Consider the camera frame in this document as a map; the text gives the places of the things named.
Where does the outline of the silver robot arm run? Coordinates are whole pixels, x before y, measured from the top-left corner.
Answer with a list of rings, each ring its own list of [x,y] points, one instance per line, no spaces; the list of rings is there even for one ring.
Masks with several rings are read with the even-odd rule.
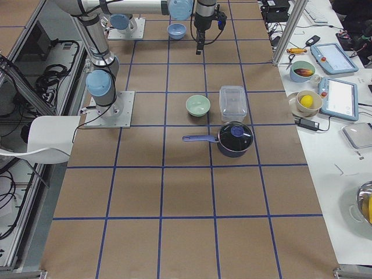
[[[56,1],[58,7],[69,14],[88,51],[94,70],[105,73],[111,82],[108,93],[103,97],[94,97],[98,114],[105,119],[121,114],[123,105],[116,96],[115,79],[119,70],[119,61],[110,51],[101,26],[101,14],[169,14],[169,1]]]
[[[216,21],[220,32],[226,25],[226,15],[216,1],[100,1],[102,10],[111,14],[154,14],[169,15],[174,20],[187,20],[193,17],[196,35],[196,54],[204,51],[206,31]]]

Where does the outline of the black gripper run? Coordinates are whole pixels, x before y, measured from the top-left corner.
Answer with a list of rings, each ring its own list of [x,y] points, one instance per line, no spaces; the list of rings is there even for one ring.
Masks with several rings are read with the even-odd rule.
[[[212,21],[217,20],[216,14],[202,16],[195,13],[194,26],[196,27],[196,55],[200,55],[204,49],[204,34],[211,28]]]

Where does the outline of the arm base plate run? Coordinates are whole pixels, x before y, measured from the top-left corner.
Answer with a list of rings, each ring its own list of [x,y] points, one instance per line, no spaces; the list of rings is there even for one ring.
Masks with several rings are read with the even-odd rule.
[[[142,40],[144,37],[145,18],[113,15],[110,18],[111,29],[108,32],[108,40]]]
[[[115,103],[105,112],[106,108],[96,106],[94,98],[91,97],[90,106],[95,108],[87,111],[84,127],[130,128],[134,98],[134,91],[117,91]]]

